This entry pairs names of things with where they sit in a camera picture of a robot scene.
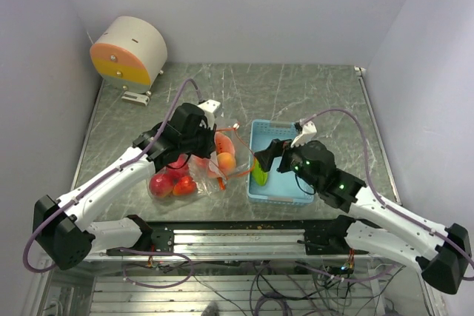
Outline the green fruit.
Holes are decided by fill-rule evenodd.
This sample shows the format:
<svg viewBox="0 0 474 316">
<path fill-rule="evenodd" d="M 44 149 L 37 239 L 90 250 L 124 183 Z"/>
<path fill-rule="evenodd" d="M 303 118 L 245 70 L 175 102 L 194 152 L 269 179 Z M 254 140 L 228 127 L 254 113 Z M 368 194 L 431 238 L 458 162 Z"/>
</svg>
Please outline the green fruit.
<svg viewBox="0 0 474 316">
<path fill-rule="evenodd" d="M 251 175 L 259 186 L 265 186 L 268 179 L 268 173 L 265 172 L 262 168 L 258 160 L 254 159 L 253 169 L 251 171 Z"/>
</svg>

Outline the clear zip top bag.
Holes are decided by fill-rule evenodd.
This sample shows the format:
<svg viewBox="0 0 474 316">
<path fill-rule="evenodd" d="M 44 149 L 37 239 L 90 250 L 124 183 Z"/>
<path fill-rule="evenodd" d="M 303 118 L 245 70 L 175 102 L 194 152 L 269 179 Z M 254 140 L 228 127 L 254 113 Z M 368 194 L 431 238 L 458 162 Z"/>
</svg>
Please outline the clear zip top bag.
<svg viewBox="0 0 474 316">
<path fill-rule="evenodd" d="M 219 117 L 216 125 L 216 148 L 210 158 L 192 155 L 188 163 L 199 197 L 222 192 L 230 182 L 244 181 L 255 166 L 253 151 L 239 135 L 240 123 L 234 118 Z"/>
</svg>

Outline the watermelon slice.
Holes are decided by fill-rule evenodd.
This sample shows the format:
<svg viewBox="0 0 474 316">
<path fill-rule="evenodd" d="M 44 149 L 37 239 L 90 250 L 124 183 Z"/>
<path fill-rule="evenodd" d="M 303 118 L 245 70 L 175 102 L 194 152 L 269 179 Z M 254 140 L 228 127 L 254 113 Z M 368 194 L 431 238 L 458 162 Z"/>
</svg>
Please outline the watermelon slice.
<svg viewBox="0 0 474 316">
<path fill-rule="evenodd" d="M 236 154 L 235 146 L 232 140 L 222 132 L 215 134 L 216 153 L 229 153 L 231 155 Z"/>
</svg>

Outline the red apple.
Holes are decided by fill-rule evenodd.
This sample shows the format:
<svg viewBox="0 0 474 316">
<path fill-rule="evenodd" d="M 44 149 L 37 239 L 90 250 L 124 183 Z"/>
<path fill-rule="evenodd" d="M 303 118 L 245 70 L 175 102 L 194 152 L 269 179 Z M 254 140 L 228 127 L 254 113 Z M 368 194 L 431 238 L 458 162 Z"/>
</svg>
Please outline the red apple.
<svg viewBox="0 0 474 316">
<path fill-rule="evenodd" d="M 168 164 L 165 167 L 165 173 L 176 181 L 183 178 L 184 176 L 189 175 L 188 160 L 188 155 L 180 155 L 177 161 Z"/>
<path fill-rule="evenodd" d="M 180 178 L 173 187 L 175 196 L 183 196 L 194 193 L 197 190 L 196 182 L 190 175 Z"/>
<path fill-rule="evenodd" d="M 173 179 L 165 173 L 155 174 L 148 184 L 151 195 L 155 198 L 165 198 L 173 191 Z"/>
</svg>

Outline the peach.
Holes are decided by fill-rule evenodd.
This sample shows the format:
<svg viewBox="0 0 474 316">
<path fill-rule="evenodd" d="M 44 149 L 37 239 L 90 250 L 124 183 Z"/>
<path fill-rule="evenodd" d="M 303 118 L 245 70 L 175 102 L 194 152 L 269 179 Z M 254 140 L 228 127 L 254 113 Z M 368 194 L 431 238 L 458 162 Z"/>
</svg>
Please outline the peach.
<svg viewBox="0 0 474 316">
<path fill-rule="evenodd" d="M 217 154 L 218 168 L 225 174 L 229 175 L 236 169 L 236 158 L 229 152 Z"/>
</svg>

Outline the orange fruit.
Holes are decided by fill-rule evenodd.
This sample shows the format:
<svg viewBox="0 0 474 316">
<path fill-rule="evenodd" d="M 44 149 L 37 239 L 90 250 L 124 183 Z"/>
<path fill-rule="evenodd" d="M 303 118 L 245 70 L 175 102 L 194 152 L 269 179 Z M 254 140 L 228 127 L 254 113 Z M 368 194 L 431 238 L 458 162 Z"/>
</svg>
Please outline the orange fruit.
<svg viewBox="0 0 474 316">
<path fill-rule="evenodd" d="M 206 172 L 209 178 L 220 177 L 218 167 L 208 158 L 199 158 L 194 156 L 193 162 L 200 172 Z"/>
</svg>

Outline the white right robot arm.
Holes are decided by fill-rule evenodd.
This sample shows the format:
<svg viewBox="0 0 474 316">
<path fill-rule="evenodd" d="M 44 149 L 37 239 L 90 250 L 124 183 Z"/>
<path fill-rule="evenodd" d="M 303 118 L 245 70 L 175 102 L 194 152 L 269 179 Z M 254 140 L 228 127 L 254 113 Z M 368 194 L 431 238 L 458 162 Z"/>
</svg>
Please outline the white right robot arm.
<svg viewBox="0 0 474 316">
<path fill-rule="evenodd" d="M 277 172 L 294 173 L 325 204 L 349 215 L 347 229 L 327 234 L 332 252 L 352 248 L 383 255 L 411 266 L 431 287 L 448 295 L 456 294 L 466 280 L 472 259 L 469 233 L 463 226 L 434 223 L 377 197 L 363 180 L 339 169 L 334 154 L 321 142 L 292 146 L 289 140 L 274 139 L 255 157 L 265 172 L 279 158 Z"/>
</svg>

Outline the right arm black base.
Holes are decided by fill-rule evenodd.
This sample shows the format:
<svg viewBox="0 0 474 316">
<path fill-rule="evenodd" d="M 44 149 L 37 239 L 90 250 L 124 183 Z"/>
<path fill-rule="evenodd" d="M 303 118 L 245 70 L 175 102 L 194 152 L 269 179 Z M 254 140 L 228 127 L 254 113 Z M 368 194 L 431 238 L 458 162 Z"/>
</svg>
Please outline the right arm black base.
<svg viewBox="0 0 474 316">
<path fill-rule="evenodd" d="M 307 255 L 348 255 L 350 246 L 346 242 L 348 229 L 356 219 L 339 215 L 336 219 L 304 220 L 304 237 L 299 240 Z"/>
</svg>

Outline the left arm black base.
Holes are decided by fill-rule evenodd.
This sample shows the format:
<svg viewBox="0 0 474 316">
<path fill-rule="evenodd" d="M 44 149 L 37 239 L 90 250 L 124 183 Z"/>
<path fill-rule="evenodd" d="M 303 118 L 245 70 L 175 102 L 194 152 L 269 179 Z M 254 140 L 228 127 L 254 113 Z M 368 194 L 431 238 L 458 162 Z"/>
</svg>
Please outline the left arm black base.
<svg viewBox="0 0 474 316">
<path fill-rule="evenodd" d="M 137 215 L 128 215 L 127 218 L 138 226 L 141 233 L 131 249 L 141 252 L 172 252 L 173 233 L 164 223 L 145 221 Z"/>
</svg>

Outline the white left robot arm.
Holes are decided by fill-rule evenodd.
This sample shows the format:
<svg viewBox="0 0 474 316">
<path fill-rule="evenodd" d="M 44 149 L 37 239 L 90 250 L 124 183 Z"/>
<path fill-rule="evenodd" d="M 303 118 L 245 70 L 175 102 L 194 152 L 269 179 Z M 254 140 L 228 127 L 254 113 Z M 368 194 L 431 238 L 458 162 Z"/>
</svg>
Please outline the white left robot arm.
<svg viewBox="0 0 474 316">
<path fill-rule="evenodd" d="M 151 244 L 151 228 L 131 215 L 97 223 L 100 215 L 127 189 L 151 178 L 181 155 L 210 158 L 221 103 L 183 103 L 152 129 L 140 134 L 131 147 L 104 171 L 58 200 L 45 195 L 33 210 L 33 240 L 61 270 L 82 262 L 90 252 L 128 248 L 144 254 Z"/>
</svg>

